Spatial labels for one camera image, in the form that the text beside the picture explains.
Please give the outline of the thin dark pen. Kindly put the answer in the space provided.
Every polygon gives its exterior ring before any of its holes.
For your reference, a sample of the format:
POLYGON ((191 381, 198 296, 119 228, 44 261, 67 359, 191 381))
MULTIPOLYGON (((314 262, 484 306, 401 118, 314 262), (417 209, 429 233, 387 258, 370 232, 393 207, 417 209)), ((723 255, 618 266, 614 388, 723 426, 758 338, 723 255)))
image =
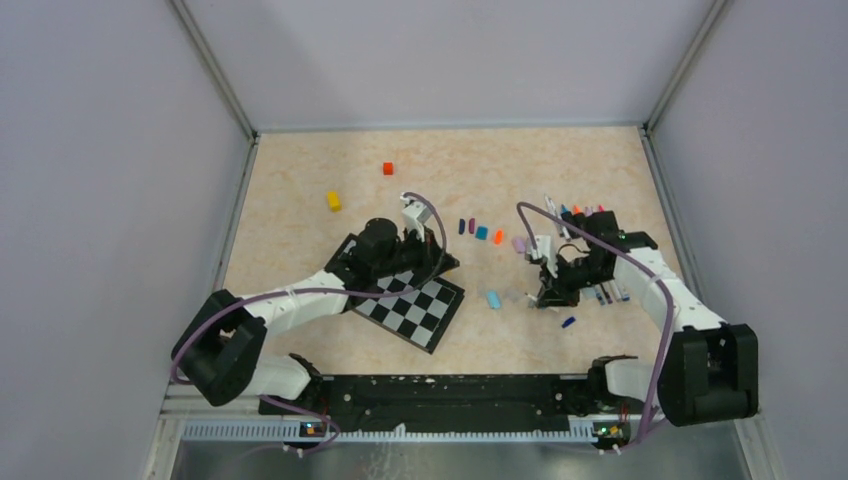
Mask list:
POLYGON ((612 304, 612 303, 614 303, 613 298, 612 298, 612 297, 611 297, 611 295, 609 294, 608 290, 604 287, 604 285, 602 285, 602 284, 601 284, 601 285, 599 285, 599 286, 598 286, 598 289, 600 290, 600 292, 601 292, 601 294, 603 295, 603 298, 605 299, 605 302, 606 302, 607 304, 612 304))

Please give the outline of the light blue highlighter cap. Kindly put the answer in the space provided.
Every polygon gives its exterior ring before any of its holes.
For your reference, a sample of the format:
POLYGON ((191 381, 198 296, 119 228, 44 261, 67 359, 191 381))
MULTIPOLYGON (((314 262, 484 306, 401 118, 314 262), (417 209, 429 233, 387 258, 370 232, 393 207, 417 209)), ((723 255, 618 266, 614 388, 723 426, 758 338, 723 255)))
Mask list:
POLYGON ((499 310, 502 308, 502 302, 500 296, 495 290, 488 290, 485 294, 486 301, 488 306, 492 310, 499 310))

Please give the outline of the black white chessboard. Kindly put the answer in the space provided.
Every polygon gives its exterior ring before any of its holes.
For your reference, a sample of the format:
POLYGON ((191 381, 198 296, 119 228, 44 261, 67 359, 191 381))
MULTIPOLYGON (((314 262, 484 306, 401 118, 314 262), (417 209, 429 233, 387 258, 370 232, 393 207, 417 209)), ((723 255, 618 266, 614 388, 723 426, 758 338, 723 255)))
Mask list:
POLYGON ((465 299, 465 289, 441 277, 403 296, 352 298, 350 310, 432 354, 465 299))

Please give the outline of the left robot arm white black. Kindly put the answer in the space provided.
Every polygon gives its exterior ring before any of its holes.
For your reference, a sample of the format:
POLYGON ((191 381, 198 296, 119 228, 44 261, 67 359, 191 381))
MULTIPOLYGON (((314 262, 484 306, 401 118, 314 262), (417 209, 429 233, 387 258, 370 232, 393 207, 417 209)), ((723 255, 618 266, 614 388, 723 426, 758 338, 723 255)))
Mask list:
POLYGON ((297 354, 263 354, 266 339, 354 312, 431 353, 464 296, 442 277, 459 265, 432 229, 399 231, 388 219, 371 219, 301 282, 254 296, 213 292, 172 349, 172 380, 195 387, 212 406, 267 395, 308 413, 321 397, 317 371, 297 354))

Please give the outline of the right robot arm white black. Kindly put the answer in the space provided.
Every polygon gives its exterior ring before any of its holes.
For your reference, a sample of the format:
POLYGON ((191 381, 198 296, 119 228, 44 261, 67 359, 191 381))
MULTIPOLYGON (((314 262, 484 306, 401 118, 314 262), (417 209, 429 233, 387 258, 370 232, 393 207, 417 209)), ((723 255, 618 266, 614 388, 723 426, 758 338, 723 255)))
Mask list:
POLYGON ((586 243, 568 260, 548 235, 534 235, 526 258, 540 266, 539 308, 575 307, 586 289, 611 288, 606 300, 640 306, 661 333, 662 358, 633 356, 593 362, 589 404, 612 412, 626 398, 657 408, 674 426, 748 418, 759 410, 758 338, 710 310, 668 266, 645 232, 620 229, 611 211, 565 214, 559 227, 568 244, 586 243))

